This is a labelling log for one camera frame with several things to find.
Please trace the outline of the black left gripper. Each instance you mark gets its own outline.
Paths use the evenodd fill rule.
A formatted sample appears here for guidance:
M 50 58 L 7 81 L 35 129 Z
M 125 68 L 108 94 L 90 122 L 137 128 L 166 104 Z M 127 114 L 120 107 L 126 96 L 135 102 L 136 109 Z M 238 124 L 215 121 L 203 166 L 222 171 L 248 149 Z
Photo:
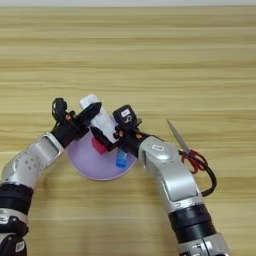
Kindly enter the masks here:
M 79 140 L 88 131 L 91 121 L 99 114 L 102 103 L 90 104 L 78 116 L 66 114 L 67 103 L 63 98 L 55 98 L 52 103 L 52 116 L 58 124 L 51 133 L 66 148 L 71 142 Z

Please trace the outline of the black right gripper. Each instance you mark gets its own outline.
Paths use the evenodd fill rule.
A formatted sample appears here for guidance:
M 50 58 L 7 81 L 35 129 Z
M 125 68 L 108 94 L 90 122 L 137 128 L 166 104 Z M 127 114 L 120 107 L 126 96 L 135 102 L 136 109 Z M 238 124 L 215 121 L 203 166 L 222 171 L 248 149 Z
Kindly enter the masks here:
M 97 127 L 92 126 L 91 132 L 95 139 L 102 144 L 108 152 L 116 148 L 122 149 L 126 153 L 130 153 L 138 157 L 138 151 L 141 143 L 149 137 L 148 134 L 141 132 L 138 127 L 142 123 L 142 119 L 138 118 L 135 123 L 135 128 L 130 130 L 120 130 L 118 126 L 115 127 L 113 136 L 115 141 L 111 142 Z

